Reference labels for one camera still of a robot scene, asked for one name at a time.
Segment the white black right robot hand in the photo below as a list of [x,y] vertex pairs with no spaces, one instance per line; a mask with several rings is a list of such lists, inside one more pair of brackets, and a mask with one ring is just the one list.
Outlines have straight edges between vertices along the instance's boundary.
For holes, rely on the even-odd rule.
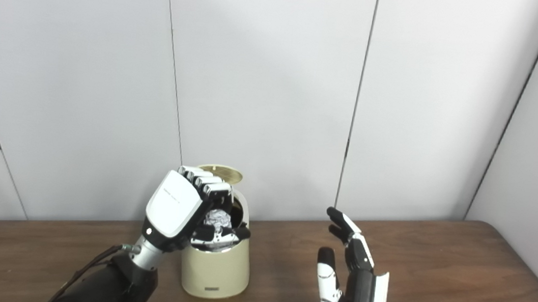
[[320,302],[387,302],[390,273],[375,274],[375,262],[362,230],[340,210],[326,210],[332,224],[329,233],[344,246],[348,278],[345,290],[338,279],[335,252],[321,247],[317,256],[317,283]]

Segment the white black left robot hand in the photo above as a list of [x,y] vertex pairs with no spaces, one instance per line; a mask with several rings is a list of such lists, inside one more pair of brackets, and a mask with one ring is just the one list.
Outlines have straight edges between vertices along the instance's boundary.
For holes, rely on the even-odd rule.
[[193,246],[222,251],[249,239],[251,232],[231,219],[232,185],[200,167],[168,172],[147,203],[142,236],[162,252]]

